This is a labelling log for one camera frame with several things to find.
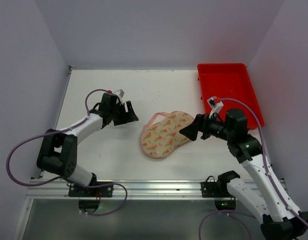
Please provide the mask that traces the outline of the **floral mesh laundry bag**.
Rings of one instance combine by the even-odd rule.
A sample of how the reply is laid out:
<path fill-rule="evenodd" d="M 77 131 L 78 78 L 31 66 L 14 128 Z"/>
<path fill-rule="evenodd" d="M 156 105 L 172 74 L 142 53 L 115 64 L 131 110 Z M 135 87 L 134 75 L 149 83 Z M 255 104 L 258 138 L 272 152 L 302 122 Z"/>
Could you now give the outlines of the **floral mesh laundry bag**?
<path fill-rule="evenodd" d="M 193 120 L 193 116 L 182 111 L 155 113 L 144 125 L 140 136 L 143 153 L 155 160 L 168 157 L 189 142 L 189 138 L 179 131 L 189 126 Z"/>

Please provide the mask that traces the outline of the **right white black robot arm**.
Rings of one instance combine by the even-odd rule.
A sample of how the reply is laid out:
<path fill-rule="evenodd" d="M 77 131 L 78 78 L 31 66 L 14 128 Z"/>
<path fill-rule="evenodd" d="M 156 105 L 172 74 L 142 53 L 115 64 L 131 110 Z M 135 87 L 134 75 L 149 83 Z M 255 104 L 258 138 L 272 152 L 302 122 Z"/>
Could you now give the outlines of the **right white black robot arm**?
<path fill-rule="evenodd" d="M 247 117 L 237 108 L 226 112 L 225 120 L 215 114 L 198 114 L 180 130 L 191 141 L 214 136 L 227 142 L 229 152 L 252 177 L 259 194 L 247 187 L 235 171 L 217 177 L 219 190 L 238 199 L 260 223 L 267 240 L 293 240 L 308 230 L 308 211 L 301 211 L 274 174 L 260 142 L 249 134 Z"/>

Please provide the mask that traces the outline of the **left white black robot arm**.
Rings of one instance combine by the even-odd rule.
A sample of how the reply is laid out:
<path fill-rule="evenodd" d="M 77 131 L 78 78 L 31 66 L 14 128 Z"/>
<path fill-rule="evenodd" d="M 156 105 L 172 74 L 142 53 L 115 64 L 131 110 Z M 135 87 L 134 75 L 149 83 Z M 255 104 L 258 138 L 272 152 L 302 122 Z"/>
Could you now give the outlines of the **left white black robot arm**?
<path fill-rule="evenodd" d="M 87 106 L 89 93 L 85 98 L 86 116 L 73 125 L 60 130 L 49 129 L 43 137 L 37 159 L 37 167 L 55 174 L 69 183 L 80 187 L 94 186 L 96 175 L 77 164 L 78 145 L 93 133 L 110 123 L 115 126 L 137 122 L 130 101 L 123 101 L 124 91 L 104 91 L 101 101 L 92 109 Z"/>

